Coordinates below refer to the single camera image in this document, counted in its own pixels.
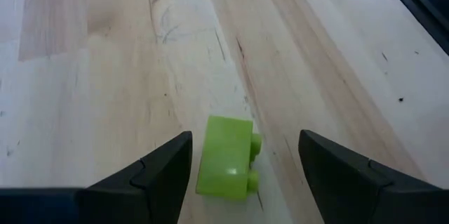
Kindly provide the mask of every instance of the lime green toy block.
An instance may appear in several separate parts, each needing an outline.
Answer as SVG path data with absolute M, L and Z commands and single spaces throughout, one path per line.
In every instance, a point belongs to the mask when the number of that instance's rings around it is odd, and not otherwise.
M 203 155 L 196 193 L 228 199 L 246 199 L 257 192 L 259 178 L 250 163 L 262 146 L 253 133 L 253 122 L 210 116 L 203 144 Z

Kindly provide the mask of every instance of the wooden table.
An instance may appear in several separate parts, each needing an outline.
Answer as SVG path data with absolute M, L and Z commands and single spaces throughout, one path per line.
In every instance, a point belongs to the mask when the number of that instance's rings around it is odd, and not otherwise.
M 311 129 L 449 187 L 449 57 L 399 0 L 0 0 L 0 183 L 87 186 L 193 131 L 180 223 L 322 223 Z M 209 114 L 264 136 L 247 202 L 194 193 Z

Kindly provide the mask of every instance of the wooden surface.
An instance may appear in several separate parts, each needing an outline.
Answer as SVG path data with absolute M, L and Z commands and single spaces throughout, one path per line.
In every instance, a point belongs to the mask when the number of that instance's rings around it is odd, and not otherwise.
M 449 187 L 449 57 L 399 0 L 0 0 L 0 184 L 87 186 L 193 131 L 180 223 L 322 223 L 311 129 Z M 194 193 L 209 114 L 254 119 L 260 192 Z

